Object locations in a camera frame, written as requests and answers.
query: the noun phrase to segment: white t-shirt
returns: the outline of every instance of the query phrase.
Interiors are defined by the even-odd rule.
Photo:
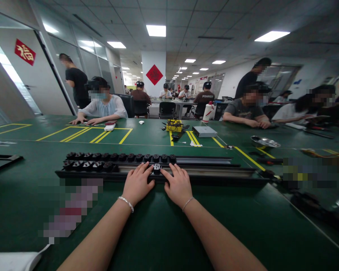
[[[159,94],[159,96],[162,96],[166,94],[165,96],[163,96],[162,98],[166,98],[166,97],[172,97],[172,94],[169,90],[167,90],[167,93],[165,93],[165,90],[161,90],[161,93]]]
[[[186,98],[191,98],[191,93],[189,91],[186,93],[184,90],[182,90],[178,96],[182,95],[184,95]]]
[[[284,105],[276,112],[275,116],[273,116],[272,120],[280,120],[280,119],[293,119],[297,117],[303,117],[305,115],[316,116],[317,113],[309,114],[307,113],[308,109],[296,112],[295,111],[295,104],[287,104]],[[293,122],[294,124],[305,124],[307,121],[305,119],[298,120]]]

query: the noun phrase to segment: air vent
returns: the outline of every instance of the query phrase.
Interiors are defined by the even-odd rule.
[[[199,36],[199,38],[205,38],[205,39],[216,39],[216,40],[232,40],[233,37],[225,38],[225,37],[205,37],[205,36]]]
[[[89,24],[87,24],[81,17],[79,17],[76,14],[73,14],[73,16],[75,18],[77,18],[78,20],[80,20],[82,23],[84,23],[90,30],[92,30],[95,34],[97,34],[98,36],[100,36],[101,38],[103,38],[103,36],[101,34],[98,33],[98,31],[96,31],[93,27],[91,27]]]

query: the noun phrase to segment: electronic component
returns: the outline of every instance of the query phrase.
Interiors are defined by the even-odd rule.
[[[192,127],[192,131],[198,138],[217,136],[217,132],[208,126],[194,126]]]

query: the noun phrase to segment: silver bracelet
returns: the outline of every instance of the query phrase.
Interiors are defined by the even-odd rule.
[[[193,200],[193,199],[194,199],[194,197],[191,197],[191,198],[186,202],[185,206],[182,208],[182,212],[185,212],[184,209],[185,209],[186,205],[187,205],[191,200]]]
[[[126,200],[126,199],[123,198],[122,196],[120,196],[120,197],[118,197],[118,198],[121,199],[121,200],[124,200],[124,201],[129,205],[129,207],[131,207],[132,213],[134,212],[134,208],[133,208],[132,204],[131,204],[128,200]]]

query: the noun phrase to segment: hand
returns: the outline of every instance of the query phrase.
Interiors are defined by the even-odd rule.
[[[125,180],[122,197],[128,200],[133,207],[154,187],[154,180],[147,184],[147,178],[153,169],[153,165],[147,168],[148,164],[149,162],[142,163],[135,170],[132,169],[128,172]]]
[[[258,123],[257,121],[255,120],[249,120],[249,119],[245,119],[245,122],[244,122],[246,125],[249,125],[250,127],[252,128],[255,128],[255,127],[259,127],[260,126],[260,123]]]
[[[72,120],[72,121],[70,122],[70,124],[77,125],[77,124],[78,124],[78,122],[81,122],[81,123],[83,123],[84,121],[87,121],[87,119],[86,119],[86,118],[84,118],[84,117],[78,117],[78,118],[76,118],[75,120]]]
[[[271,125],[271,123],[268,120],[259,121],[259,124],[260,124],[259,126],[263,129],[267,129]]]
[[[101,122],[104,122],[103,118],[96,118],[89,120],[86,125],[96,125]]]
[[[192,197],[191,183],[186,170],[181,169],[177,164],[170,164],[173,177],[164,169],[161,173],[169,181],[169,185],[165,183],[165,191],[169,198],[176,203],[181,209],[185,206],[186,202]]]

